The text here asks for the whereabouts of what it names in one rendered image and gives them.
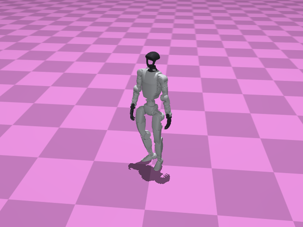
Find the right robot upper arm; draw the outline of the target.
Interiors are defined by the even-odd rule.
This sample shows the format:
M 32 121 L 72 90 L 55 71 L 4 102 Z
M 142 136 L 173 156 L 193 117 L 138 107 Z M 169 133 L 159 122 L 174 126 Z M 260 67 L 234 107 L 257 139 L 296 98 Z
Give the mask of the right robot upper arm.
M 141 92 L 141 90 L 142 90 L 142 71 L 143 70 L 144 69 L 139 69 L 137 71 L 137 80 L 136 80 L 137 85 L 134 86 L 134 91 L 136 91 L 136 92 Z

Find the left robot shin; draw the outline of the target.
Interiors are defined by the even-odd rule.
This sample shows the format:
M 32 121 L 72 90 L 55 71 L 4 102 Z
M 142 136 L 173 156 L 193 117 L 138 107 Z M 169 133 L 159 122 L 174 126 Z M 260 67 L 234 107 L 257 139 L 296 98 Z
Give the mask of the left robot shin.
M 157 155 L 157 160 L 161 162 L 161 154 L 162 154 L 162 150 L 163 150 L 163 137 L 161 137 L 161 141 L 160 144 L 159 143 L 155 143 L 155 153 Z

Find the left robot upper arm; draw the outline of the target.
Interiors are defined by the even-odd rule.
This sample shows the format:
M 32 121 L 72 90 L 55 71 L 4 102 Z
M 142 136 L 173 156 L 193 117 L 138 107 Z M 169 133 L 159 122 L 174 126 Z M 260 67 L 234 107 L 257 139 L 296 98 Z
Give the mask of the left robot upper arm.
M 158 82 L 160 83 L 162 95 L 160 96 L 161 101 L 166 101 L 165 96 L 168 95 L 168 78 L 166 75 L 158 74 Z

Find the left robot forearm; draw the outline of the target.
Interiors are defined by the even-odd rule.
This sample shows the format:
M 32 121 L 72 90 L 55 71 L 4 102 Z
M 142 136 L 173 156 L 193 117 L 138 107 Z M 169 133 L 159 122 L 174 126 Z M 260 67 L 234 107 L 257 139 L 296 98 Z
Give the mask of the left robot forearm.
M 169 117 L 171 117 L 172 112 L 171 112 L 171 109 L 170 109 L 170 100 L 169 100 L 169 96 L 166 95 L 166 96 L 165 96 L 165 99 L 166 99 L 166 101 L 163 102 L 164 109 L 165 109 L 165 113 L 166 113 L 166 114 L 169 114 Z

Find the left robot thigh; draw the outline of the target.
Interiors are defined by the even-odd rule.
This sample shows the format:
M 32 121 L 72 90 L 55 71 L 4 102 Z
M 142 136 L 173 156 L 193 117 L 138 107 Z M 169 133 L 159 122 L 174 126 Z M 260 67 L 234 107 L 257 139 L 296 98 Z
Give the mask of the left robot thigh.
M 152 117 L 152 130 L 154 136 L 154 143 L 159 143 L 161 141 L 161 121 L 164 119 L 164 113 L 158 110 L 154 110 L 154 115 Z

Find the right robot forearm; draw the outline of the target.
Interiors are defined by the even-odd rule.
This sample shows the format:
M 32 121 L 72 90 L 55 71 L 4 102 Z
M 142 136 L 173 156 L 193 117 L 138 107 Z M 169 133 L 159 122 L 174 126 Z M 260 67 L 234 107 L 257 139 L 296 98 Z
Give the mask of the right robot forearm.
M 138 96 L 139 96 L 139 94 L 140 94 L 139 92 L 136 92 L 136 91 L 133 92 L 132 103 L 134 103 L 135 106 L 136 106 L 136 103 L 137 103 L 137 101 L 138 101 Z M 132 105 L 132 103 L 131 103 L 131 105 Z

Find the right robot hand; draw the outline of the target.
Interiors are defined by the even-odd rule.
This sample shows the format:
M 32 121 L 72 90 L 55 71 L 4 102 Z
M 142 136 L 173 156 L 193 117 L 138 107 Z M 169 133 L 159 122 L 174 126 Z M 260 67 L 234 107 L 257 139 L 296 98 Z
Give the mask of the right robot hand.
M 133 112 L 134 112 L 135 104 L 132 103 L 132 105 L 131 105 L 130 107 L 131 107 L 131 110 L 130 110 L 130 118 L 131 118 L 132 121 L 134 121 L 134 120 L 135 120 L 135 119 L 134 119 L 135 117 L 133 116 Z

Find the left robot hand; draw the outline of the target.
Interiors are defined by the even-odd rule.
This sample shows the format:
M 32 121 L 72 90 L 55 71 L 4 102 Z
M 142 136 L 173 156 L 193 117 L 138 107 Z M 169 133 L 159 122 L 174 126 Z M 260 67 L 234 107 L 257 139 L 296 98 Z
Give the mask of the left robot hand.
M 166 118 L 167 118 L 167 124 L 166 124 L 166 126 L 165 126 L 164 129 L 168 129 L 169 128 L 169 126 L 171 124 L 171 118 L 172 118 L 172 116 L 169 117 L 169 114 L 166 114 Z

